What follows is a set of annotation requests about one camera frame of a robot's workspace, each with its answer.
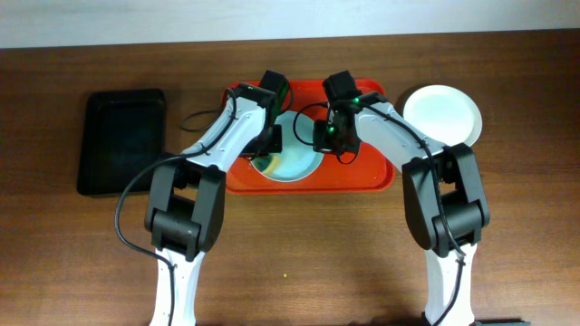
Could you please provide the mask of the yellow green sponge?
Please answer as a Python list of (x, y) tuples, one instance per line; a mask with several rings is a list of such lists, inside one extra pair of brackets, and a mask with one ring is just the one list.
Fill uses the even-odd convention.
[(255, 169), (266, 177), (271, 177), (281, 163), (281, 158), (278, 155), (270, 154), (264, 157), (255, 158), (252, 161)]

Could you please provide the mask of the light blue plate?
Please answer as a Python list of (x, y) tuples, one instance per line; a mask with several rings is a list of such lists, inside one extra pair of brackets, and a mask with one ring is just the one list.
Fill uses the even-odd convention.
[(281, 163), (269, 178), (279, 182), (295, 182), (311, 175), (321, 164), (324, 155), (313, 150), (314, 121), (295, 111), (287, 111), (277, 117), (275, 124), (282, 126), (283, 149), (276, 153)]

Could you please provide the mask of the cream white plate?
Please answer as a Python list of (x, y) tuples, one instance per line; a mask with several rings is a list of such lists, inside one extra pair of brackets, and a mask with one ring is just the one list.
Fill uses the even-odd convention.
[(475, 101), (446, 85), (424, 86), (413, 92), (404, 103), (402, 115), (423, 134), (449, 146), (473, 146), (483, 129)]

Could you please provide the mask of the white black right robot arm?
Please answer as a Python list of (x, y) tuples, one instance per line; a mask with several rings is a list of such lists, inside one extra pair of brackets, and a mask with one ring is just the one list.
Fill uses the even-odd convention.
[(425, 325), (473, 325), (471, 269), (490, 212), (472, 149), (430, 139), (378, 92), (332, 96), (314, 150), (340, 157), (371, 145), (402, 175), (404, 214), (426, 255)]

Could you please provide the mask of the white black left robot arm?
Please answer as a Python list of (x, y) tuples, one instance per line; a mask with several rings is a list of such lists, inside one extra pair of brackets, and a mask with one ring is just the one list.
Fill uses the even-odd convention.
[(158, 261), (154, 325), (193, 325), (201, 263), (223, 225), (227, 172), (237, 158), (271, 141), (288, 81), (239, 83), (222, 111), (181, 154), (154, 164), (144, 226)]

